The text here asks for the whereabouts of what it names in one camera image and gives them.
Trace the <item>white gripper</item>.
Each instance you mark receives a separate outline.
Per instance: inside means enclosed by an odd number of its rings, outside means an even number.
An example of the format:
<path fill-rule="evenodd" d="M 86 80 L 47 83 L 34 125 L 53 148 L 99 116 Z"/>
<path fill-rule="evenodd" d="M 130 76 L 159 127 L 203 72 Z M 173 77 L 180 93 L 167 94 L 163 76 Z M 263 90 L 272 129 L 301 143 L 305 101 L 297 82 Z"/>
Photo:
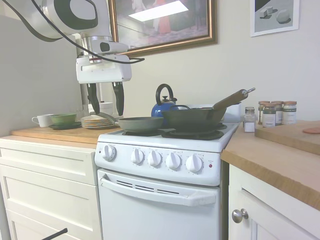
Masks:
<path fill-rule="evenodd" d="M 86 84 L 88 100 L 96 114 L 100 113 L 96 83 L 112 83 L 117 113 L 119 116 L 123 115 L 125 96 L 122 82 L 130 81 L 132 78 L 130 64 L 106 60 L 91 63 L 88 57 L 81 57 L 76 59 L 76 76 L 80 84 Z"/>

